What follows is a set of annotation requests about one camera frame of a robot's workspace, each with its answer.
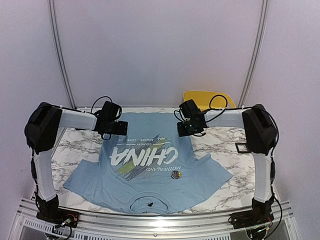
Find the round blue gold brooch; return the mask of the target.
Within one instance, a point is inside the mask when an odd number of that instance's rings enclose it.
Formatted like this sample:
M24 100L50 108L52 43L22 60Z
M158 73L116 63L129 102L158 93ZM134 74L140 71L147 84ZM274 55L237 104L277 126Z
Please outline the round blue gold brooch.
M171 172L171 177L175 180L178 180L182 177L182 174L179 171L174 170Z

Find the light blue printed t-shirt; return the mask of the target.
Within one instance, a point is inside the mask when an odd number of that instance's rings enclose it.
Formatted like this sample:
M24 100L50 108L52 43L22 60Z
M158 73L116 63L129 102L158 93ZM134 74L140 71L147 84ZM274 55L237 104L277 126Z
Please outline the light blue printed t-shirt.
M105 140L97 162L82 160L65 189L116 212L166 215L206 201L232 178L210 154L195 157L172 113L128 112L121 120L128 122L127 135Z

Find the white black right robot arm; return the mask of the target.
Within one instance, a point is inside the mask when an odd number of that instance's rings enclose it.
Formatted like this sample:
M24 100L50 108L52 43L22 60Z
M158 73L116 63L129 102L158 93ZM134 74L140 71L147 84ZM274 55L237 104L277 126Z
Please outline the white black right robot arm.
M246 153L251 153L255 167L255 191L251 210L230 215L234 228L269 223L274 220L272 204L275 201L273 182L275 179L274 150L279 140L279 130L273 117L262 104L249 107L208 108L200 110L193 99L179 105L179 137L204 135L205 128L242 128L245 132Z

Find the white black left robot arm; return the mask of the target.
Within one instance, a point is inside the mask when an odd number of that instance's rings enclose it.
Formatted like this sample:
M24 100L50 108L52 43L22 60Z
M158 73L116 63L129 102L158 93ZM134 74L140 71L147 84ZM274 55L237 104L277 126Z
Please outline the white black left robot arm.
M52 152L59 128L97 132L100 136L125 136L128 122L121 121L122 107L106 101L101 110L86 112L42 102L29 117L24 128L26 143L31 148L31 175L35 182L37 218L60 224L76 224L79 213L59 207L52 176Z

